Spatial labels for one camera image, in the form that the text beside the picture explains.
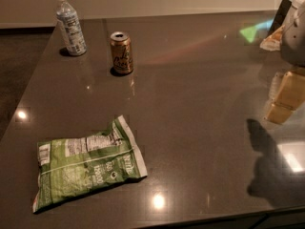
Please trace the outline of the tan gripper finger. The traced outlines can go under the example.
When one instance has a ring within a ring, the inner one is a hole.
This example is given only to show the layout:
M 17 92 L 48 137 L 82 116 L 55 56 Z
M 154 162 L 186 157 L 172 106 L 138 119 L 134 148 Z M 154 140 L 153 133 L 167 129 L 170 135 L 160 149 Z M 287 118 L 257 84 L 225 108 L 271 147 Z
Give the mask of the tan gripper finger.
M 305 76 L 300 73 L 276 73 L 269 91 L 265 119 L 283 124 L 305 101 Z

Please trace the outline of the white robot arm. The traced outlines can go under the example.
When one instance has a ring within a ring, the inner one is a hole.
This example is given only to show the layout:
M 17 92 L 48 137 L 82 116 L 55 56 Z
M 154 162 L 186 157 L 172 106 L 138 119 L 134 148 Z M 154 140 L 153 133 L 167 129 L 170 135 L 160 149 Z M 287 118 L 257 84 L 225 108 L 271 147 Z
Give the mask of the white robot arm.
M 260 44 L 292 67 L 277 72 L 271 83 L 265 119 L 283 124 L 305 102 L 305 0 L 292 0 L 282 24 Z

